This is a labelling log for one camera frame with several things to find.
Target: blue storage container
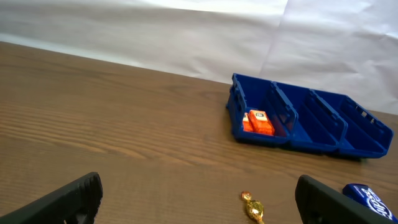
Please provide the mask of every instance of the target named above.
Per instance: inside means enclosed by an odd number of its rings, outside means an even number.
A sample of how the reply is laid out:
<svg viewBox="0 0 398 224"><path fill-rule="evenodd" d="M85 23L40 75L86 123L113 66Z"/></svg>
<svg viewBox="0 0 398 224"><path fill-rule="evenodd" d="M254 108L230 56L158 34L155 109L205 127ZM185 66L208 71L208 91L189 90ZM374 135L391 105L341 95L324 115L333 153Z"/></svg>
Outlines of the blue storage container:
<svg viewBox="0 0 398 224"><path fill-rule="evenodd" d="M227 104L237 140L299 151L382 157L392 131L345 95L234 74ZM243 115L265 111L274 136L243 131Z"/></svg>

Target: brown wooden surface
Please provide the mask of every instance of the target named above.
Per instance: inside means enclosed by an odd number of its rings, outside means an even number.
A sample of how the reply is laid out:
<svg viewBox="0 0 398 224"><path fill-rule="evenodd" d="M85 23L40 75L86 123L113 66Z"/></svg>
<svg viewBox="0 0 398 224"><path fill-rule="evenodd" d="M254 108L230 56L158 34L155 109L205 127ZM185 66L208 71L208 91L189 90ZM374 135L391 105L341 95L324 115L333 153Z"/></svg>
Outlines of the brown wooden surface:
<svg viewBox="0 0 398 224"><path fill-rule="evenodd" d="M240 144L229 85L0 43L0 215L90 171L104 198L97 223L300 223L297 179L341 190L370 185L398 214L398 145L349 161ZM374 113L398 133L398 116Z"/></svg>

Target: white wall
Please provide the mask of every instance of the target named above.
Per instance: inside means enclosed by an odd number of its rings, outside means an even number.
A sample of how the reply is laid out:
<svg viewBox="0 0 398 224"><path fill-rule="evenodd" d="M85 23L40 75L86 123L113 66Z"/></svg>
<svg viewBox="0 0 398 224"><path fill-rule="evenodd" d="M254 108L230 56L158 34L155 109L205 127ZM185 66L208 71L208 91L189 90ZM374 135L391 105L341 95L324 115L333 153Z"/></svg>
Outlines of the white wall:
<svg viewBox="0 0 398 224"><path fill-rule="evenodd" d="M370 110L398 114L397 6L0 0L0 40L218 82L238 72L345 93Z"/></svg>

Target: blue soda can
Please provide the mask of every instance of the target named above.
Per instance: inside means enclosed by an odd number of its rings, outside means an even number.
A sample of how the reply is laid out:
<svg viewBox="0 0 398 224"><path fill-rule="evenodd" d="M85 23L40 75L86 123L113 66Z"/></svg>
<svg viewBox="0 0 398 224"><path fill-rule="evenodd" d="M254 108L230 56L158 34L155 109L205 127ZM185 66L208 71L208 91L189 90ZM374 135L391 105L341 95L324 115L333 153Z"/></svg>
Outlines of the blue soda can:
<svg viewBox="0 0 398 224"><path fill-rule="evenodd" d="M387 206L367 185L347 184L343 188L343 194L349 198L352 198L356 202L370 208L377 214L380 214L394 222L398 222L397 218L392 214Z"/></svg>

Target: gold object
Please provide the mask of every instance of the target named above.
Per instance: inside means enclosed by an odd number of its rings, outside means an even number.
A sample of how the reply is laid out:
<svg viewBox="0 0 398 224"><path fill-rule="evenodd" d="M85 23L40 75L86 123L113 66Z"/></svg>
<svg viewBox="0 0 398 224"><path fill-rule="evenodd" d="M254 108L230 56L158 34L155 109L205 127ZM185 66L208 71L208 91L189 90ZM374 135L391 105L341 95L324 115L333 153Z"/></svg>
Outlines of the gold object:
<svg viewBox="0 0 398 224"><path fill-rule="evenodd" d="M261 202L251 199L250 192L242 192L242 199L246 201L246 211L250 218L258 222L258 224L264 224L262 221L262 215L264 214L264 206Z"/></svg>

